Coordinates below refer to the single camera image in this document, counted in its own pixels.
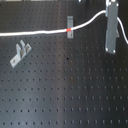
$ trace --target metal bracket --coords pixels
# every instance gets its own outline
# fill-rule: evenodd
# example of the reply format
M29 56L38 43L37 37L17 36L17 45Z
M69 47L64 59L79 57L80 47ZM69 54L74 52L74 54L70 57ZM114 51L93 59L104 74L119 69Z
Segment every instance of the metal bracket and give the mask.
M116 50L116 38L119 37L117 31L117 15L118 15L118 2L117 0L109 0L108 3L108 23L107 23L107 32L106 32L106 44L105 50L108 53L115 54Z
M17 54L10 60L10 63L12 65L12 67L14 68L32 49L31 46L29 44L27 44L25 46L25 43L21 40L20 41L21 47L19 46L19 44L16 44L16 52Z
M67 28L73 27L73 16L67 16ZM67 38L72 39L74 37L73 31L67 32Z

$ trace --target screw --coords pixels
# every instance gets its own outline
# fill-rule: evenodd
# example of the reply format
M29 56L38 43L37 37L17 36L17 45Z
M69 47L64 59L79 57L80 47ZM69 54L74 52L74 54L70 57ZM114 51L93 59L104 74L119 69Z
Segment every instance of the screw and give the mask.
M116 0L111 0L112 2L116 2Z
M15 63L15 60L14 59L12 60L12 63Z
M111 5L111 2L109 2L109 5Z
M106 51L108 51L108 48L106 48Z
M115 50L113 50L113 53L116 53L116 51L115 51Z
M72 32L70 32L70 36L72 36Z

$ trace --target black perforated surface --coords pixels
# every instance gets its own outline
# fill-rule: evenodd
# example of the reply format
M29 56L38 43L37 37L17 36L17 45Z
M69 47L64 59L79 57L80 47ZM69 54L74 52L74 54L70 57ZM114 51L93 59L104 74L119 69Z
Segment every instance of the black perforated surface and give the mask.
M127 0L119 16L128 33ZM0 32L66 28L105 9L105 1L0 4ZM105 53L107 20L67 34L0 37L0 128L127 128L128 46L121 30L116 54ZM15 45L32 51L12 69Z

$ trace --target metal clip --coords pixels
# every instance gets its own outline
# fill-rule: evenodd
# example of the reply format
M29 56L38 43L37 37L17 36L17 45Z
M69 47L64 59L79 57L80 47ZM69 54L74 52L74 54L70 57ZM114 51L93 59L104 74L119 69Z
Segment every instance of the metal clip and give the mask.
M68 16L67 17L67 28L72 28L73 27L73 16ZM72 39L73 38L73 31L67 32L67 37Z
M29 44L25 45L25 43L21 40L20 41L21 47L19 44L16 44L16 52L17 54L10 60L10 64L14 68L32 49Z

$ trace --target white cable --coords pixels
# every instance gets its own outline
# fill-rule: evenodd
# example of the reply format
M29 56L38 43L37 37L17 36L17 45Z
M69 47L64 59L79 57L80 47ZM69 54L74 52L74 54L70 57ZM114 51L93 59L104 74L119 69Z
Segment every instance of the white cable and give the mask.
M76 27L72 27L71 30L76 30L82 27L85 27L86 25L90 24L95 18L97 18L99 15L105 13L106 11L100 11L98 12L92 19L90 19L88 22L78 25ZM35 34L55 34L55 33L63 33L67 32L67 29L60 29L60 30L52 30L52 31L32 31L32 32L10 32L10 33L0 33L0 36L22 36L22 35L35 35Z
M102 10L100 12L98 12L92 19L90 19L88 22L86 23L83 23L81 25L78 25L78 26L75 26L75 27L72 27L71 30L77 30L79 28L82 28L82 27L85 27L87 25L89 25L91 22L93 22L99 15L101 14L104 14L106 13L105 10ZM124 39L126 41L126 43L128 44L128 39L126 37L126 34L125 34L125 31L124 31L124 27L123 27L123 24L120 20L120 18L118 17L117 18L120 26L121 26L121 29L122 29L122 32L123 32L123 36L124 36ZM10 32L10 33L0 33L0 36L22 36L22 35L35 35L35 34L55 34L55 33L64 33L64 32L67 32L67 29L60 29L60 30L51 30L51 31L45 31L45 30L42 30L42 31L32 31L32 32Z
M78 26L76 26L76 27L73 27L73 28L71 28L71 30L76 30L76 29L83 28L83 27L87 26L87 25L90 24L92 21L94 21L99 15L104 14L104 13L106 13L105 10L98 12L98 13L97 13L92 19L90 19L88 22L83 23L83 24L81 24L81 25L78 25Z
M123 24L122 24L122 22L121 22L121 20L120 20L119 17L117 17L117 20L118 20L118 22L119 22L119 24L120 24L120 26L121 26L121 29L122 29L122 32L123 32L124 39L125 39L126 43L128 44L128 39L127 39L127 37L126 37L126 34L125 34L125 31L124 31Z

